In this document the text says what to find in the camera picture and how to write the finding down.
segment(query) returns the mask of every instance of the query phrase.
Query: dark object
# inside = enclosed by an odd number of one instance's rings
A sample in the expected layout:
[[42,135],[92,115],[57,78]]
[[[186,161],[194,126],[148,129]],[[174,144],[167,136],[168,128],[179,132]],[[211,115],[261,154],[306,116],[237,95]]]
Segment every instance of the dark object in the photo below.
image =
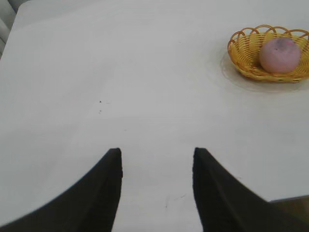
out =
[[121,180],[121,151],[111,149],[67,191],[0,232],[110,232]]
[[204,232],[309,232],[309,226],[264,201],[196,148],[193,189]]

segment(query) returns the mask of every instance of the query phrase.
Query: yellow wicker basket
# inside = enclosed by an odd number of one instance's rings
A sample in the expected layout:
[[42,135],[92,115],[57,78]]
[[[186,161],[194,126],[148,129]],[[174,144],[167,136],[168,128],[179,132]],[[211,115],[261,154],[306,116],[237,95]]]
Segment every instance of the yellow wicker basket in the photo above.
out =
[[[264,43],[277,38],[293,39],[301,49],[301,60],[291,73],[266,72],[259,63],[260,49]],[[266,82],[299,82],[309,77],[309,32],[301,29],[288,30],[283,27],[260,25],[244,28],[234,33],[228,42],[228,54],[235,67],[246,77]]]

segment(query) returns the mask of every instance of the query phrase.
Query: white table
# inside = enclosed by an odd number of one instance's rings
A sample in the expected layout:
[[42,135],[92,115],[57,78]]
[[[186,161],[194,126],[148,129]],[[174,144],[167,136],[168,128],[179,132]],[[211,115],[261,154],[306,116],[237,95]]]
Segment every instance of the white table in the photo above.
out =
[[248,82],[226,54],[306,0],[32,0],[0,62],[0,224],[123,152],[117,232],[201,231],[196,146],[267,201],[309,194],[309,83]]

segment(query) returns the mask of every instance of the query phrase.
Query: pink ball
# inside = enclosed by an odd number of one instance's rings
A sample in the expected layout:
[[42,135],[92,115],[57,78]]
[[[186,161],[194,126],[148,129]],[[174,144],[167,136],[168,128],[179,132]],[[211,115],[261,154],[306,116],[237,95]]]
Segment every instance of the pink ball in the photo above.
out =
[[289,73],[299,64],[301,51],[289,38],[276,38],[263,45],[260,63],[269,73]]

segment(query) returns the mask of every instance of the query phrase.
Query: table surface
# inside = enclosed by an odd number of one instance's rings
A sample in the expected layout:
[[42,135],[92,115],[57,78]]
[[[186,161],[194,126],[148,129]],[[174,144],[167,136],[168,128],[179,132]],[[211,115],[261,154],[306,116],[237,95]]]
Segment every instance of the table surface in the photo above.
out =
[[123,152],[114,231],[201,231],[194,148],[267,201],[309,194],[309,83],[243,79],[230,36],[307,0],[32,0],[0,62],[0,224]]

